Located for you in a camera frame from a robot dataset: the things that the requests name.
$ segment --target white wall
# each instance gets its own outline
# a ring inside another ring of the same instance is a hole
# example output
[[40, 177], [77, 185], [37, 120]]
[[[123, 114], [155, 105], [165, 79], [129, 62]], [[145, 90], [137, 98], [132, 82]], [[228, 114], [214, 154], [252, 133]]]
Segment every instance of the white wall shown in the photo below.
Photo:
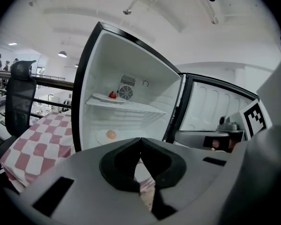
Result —
[[272, 73], [253, 67], [245, 67], [245, 88], [256, 93], [261, 85], [269, 78]]
[[5, 66], [5, 62], [7, 60], [10, 61], [10, 64], [12, 64], [12, 62], [15, 59], [15, 55], [11, 50], [8, 50], [8, 49], [6, 49], [4, 47], [1, 47], [1, 46], [0, 46], [0, 53], [2, 55], [1, 61], [2, 61], [2, 69], [3, 69], [4, 66]]
[[0, 22], [0, 32], [9, 34], [25, 47], [54, 57], [60, 51], [60, 42], [52, 32], [52, 27], [44, 19], [42, 11], [36, 6], [29, 6], [30, 1], [16, 0], [10, 6]]
[[65, 77], [65, 58], [49, 58], [47, 61], [46, 69], [44, 75], [56, 76], [56, 77]]
[[214, 26], [203, 32], [164, 36], [154, 48], [175, 65], [222, 61], [274, 70], [281, 60], [280, 44], [274, 38], [245, 26]]
[[33, 61], [36, 60], [35, 63], [32, 64], [32, 73], [37, 72], [37, 67], [45, 68], [47, 64], [47, 58], [41, 54], [16, 54], [16, 58], [21, 61]]
[[60, 103], [63, 103], [65, 100], [71, 100], [72, 101], [72, 98], [69, 98], [69, 94], [72, 95], [72, 91], [62, 91], [62, 92], [57, 92], [57, 93], [54, 93], [54, 96], [55, 97], [58, 97], [60, 98]]
[[194, 73], [203, 76], [213, 77], [229, 83], [235, 83], [234, 70], [223, 67], [179, 67], [182, 73]]
[[73, 83], [75, 80], [77, 69], [75, 67], [73, 68], [65, 67], [64, 69], [65, 69], [65, 81]]
[[42, 87], [42, 88], [36, 90], [34, 97], [40, 98], [43, 96], [47, 96], [48, 94], [55, 94], [55, 93], [62, 92], [62, 91], [63, 91], [62, 89], [58, 89], [58, 88]]
[[235, 68], [235, 85], [241, 88], [245, 88], [245, 67]]

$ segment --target office chair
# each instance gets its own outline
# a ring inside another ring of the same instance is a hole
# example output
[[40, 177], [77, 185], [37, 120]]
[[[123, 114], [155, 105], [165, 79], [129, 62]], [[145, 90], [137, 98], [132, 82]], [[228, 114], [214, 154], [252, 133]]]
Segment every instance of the office chair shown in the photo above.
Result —
[[18, 61], [11, 68], [5, 104], [5, 126], [11, 137], [0, 145], [0, 159], [29, 128], [30, 111], [37, 88], [37, 82], [30, 78], [30, 67], [34, 62]]

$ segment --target black metal railing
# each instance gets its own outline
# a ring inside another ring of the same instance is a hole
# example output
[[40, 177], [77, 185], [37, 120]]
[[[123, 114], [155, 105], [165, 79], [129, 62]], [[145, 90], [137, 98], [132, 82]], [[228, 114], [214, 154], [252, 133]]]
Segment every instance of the black metal railing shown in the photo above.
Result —
[[[10, 72], [6, 71], [0, 71], [0, 95], [4, 96], [6, 94], [6, 84], [8, 82], [8, 79], [11, 77]], [[56, 77], [56, 76], [47, 76], [47, 75], [32, 75], [33, 79], [36, 80], [37, 86], [43, 86], [43, 87], [51, 87], [51, 88], [58, 88], [62, 90], [68, 90], [68, 91], [73, 91], [73, 83], [72, 82], [66, 82], [64, 81], [64, 78], [62, 77]], [[71, 109], [70, 105], [63, 104], [63, 103], [56, 103], [52, 101], [46, 101], [38, 98], [33, 99], [34, 102], [41, 103], [41, 104], [47, 104], [51, 106], [56, 106], [56, 107], [62, 107], [66, 109]], [[43, 115], [36, 114], [31, 112], [30, 115], [35, 118], [42, 118]]]

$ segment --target checkered tablecloth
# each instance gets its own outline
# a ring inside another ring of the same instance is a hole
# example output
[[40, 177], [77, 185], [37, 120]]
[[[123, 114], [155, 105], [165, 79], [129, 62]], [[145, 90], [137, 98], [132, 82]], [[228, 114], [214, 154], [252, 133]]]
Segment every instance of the checkered tablecloth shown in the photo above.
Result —
[[21, 192], [39, 175], [74, 153], [71, 115], [53, 112], [23, 133], [0, 163]]

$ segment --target refrigerator shelf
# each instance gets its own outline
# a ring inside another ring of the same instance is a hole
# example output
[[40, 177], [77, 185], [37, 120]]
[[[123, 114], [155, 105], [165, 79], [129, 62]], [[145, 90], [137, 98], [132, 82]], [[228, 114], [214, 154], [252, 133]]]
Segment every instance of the refrigerator shelf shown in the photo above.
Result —
[[136, 111], [136, 112], [166, 114], [166, 112], [158, 108], [155, 108], [153, 106], [141, 104], [141, 103], [129, 102], [129, 101], [123, 104], [116, 104], [116, 103], [102, 102], [97, 99], [90, 98], [89, 100], [86, 101], [86, 104], [92, 106], [108, 107], [108, 108], [115, 108], [115, 109], [129, 110], [129, 111]]

